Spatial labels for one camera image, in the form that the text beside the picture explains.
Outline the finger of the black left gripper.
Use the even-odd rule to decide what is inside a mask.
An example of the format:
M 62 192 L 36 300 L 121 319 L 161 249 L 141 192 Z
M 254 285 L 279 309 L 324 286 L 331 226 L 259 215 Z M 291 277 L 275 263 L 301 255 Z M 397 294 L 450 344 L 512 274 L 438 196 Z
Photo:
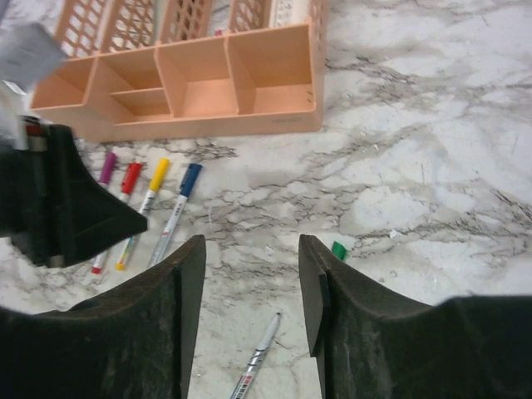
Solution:
M 62 254 L 66 262 L 84 262 L 96 256 L 96 231 L 110 215 L 113 197 L 91 176 L 79 156 L 71 129 L 63 126 Z M 147 230 L 145 220 L 146 226 L 130 237 Z

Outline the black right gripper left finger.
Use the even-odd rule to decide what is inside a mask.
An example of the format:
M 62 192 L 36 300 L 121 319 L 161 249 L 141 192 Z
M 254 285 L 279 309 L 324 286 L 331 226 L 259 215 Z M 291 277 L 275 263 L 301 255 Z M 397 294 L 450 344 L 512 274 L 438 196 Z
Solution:
M 204 287 L 196 235 L 156 266 L 71 309 L 1 311 L 4 398 L 185 398 Z

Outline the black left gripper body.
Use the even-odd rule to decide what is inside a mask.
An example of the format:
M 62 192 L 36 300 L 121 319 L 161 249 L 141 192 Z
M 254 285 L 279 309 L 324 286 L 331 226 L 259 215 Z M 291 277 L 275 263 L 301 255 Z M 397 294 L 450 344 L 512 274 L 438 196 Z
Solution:
M 1 236 L 36 266 L 79 262 L 67 165 L 76 154 L 72 130 L 22 123 L 29 147 L 1 139 Z

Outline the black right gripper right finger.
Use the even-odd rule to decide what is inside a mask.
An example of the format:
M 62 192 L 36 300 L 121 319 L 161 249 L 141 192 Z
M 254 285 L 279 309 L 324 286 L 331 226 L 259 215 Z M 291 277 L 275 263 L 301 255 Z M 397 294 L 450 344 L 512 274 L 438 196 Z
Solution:
M 309 352 L 324 398 L 528 398 L 531 299 L 417 302 L 299 239 Z

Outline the white purple marker pen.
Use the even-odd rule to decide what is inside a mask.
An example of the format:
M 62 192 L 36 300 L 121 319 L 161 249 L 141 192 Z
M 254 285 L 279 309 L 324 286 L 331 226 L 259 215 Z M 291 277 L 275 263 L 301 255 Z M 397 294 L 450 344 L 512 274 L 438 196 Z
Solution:
M 99 184 L 102 187 L 106 188 L 110 184 L 115 165 L 116 165 L 116 154 L 111 151 L 106 155 L 105 162 L 102 166 L 102 170 L 100 173 Z

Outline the white red marker pen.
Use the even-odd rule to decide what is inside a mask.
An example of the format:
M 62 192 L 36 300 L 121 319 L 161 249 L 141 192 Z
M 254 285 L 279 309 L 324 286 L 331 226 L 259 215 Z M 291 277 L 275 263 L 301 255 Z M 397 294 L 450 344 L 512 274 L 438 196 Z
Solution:
M 140 227 L 146 226 L 144 216 L 140 216 L 128 204 L 136 181 L 140 175 L 142 164 L 131 162 L 121 182 L 120 197 L 112 198 L 110 215 L 104 222 L 98 225 L 96 238 L 94 239 L 96 260 L 92 266 L 93 273 L 100 273 L 104 266 L 104 260 L 109 248 L 136 233 Z

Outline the white yellow marker pen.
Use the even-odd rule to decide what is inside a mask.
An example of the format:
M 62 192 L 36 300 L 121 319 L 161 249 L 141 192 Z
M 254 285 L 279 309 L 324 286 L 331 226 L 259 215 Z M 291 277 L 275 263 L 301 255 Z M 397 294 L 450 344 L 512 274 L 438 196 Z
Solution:
M 143 199 L 143 202 L 139 208 L 139 213 L 147 217 L 150 213 L 151 206 L 153 205 L 153 202 L 155 200 L 155 197 L 157 196 L 162 181 L 165 178 L 166 172 L 169 168 L 170 161 L 166 158 L 161 158 L 157 168 L 155 169 L 155 172 L 150 180 L 149 188 L 146 191 L 145 198 Z M 122 246 L 120 256 L 116 260 L 115 269 L 116 270 L 125 270 L 127 260 L 130 257 L 131 253 L 134 250 L 136 240 L 138 239 L 138 235 L 132 236 L 128 238 L 127 241 L 125 241 L 124 245 Z

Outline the green pen cap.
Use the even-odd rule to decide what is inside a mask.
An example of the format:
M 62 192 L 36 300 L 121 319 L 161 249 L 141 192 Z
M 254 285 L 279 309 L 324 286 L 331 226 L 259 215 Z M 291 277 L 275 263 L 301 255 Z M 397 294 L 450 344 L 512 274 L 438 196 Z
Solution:
M 334 241 L 331 247 L 332 254 L 339 260 L 344 261 L 347 257 L 347 249 L 338 241 Z

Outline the white blue marker pen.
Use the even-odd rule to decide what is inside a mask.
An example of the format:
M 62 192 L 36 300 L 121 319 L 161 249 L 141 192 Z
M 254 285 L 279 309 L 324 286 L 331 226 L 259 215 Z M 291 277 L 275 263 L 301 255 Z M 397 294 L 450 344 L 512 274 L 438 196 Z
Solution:
M 180 190 L 175 202 L 171 215 L 159 237 L 155 249 L 151 255 L 147 268 L 157 265 L 165 258 L 165 252 L 170 244 L 171 237 L 175 232 L 179 217 L 190 197 L 195 183 L 202 171 L 203 166 L 197 163 L 191 163 L 187 167 L 183 180 L 180 183 Z

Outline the white green marker pen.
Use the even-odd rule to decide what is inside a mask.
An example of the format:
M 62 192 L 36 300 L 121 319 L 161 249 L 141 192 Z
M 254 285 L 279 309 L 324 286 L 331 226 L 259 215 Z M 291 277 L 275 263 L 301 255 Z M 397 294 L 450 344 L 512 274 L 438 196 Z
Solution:
M 244 372 L 241 374 L 238 383 L 231 393 L 230 399 L 242 399 L 245 398 L 249 388 L 252 386 L 254 379 L 256 378 L 259 369 L 268 353 L 268 350 L 273 342 L 274 336 L 278 331 L 282 314 L 276 312 L 267 326 L 263 337 L 259 344 L 254 349 L 253 355 L 250 357 Z

